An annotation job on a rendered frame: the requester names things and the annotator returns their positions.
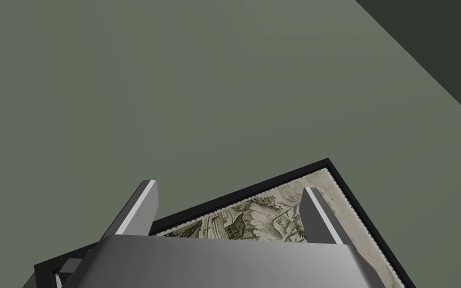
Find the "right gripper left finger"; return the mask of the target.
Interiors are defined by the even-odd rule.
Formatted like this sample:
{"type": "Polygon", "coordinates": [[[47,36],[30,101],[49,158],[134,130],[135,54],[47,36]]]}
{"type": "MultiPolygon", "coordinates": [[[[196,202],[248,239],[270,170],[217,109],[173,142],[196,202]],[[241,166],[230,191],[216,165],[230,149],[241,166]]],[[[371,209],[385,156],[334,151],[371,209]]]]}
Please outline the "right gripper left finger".
{"type": "Polygon", "coordinates": [[[158,207],[157,182],[142,181],[101,239],[112,235],[147,236],[151,231],[158,207]]]}

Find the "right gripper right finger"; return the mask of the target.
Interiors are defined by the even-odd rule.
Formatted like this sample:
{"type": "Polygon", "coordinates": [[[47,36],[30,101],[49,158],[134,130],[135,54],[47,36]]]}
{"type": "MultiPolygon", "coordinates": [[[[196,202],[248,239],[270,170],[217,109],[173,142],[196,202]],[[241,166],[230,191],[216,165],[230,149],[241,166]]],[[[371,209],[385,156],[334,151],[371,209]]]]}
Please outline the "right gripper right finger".
{"type": "Polygon", "coordinates": [[[299,213],[309,243],[352,245],[348,234],[315,187],[304,187],[299,213]]]}

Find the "black framed landscape picture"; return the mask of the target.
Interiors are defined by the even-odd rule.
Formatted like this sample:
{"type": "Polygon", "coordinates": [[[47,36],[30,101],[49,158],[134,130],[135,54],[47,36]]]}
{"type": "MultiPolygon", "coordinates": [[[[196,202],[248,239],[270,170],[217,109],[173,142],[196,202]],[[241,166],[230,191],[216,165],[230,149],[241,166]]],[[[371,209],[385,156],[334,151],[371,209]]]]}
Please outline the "black framed landscape picture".
{"type": "Polygon", "coordinates": [[[306,186],[323,198],[385,288],[416,288],[328,158],[155,220],[150,233],[181,238],[306,242],[299,212],[306,186]]]}

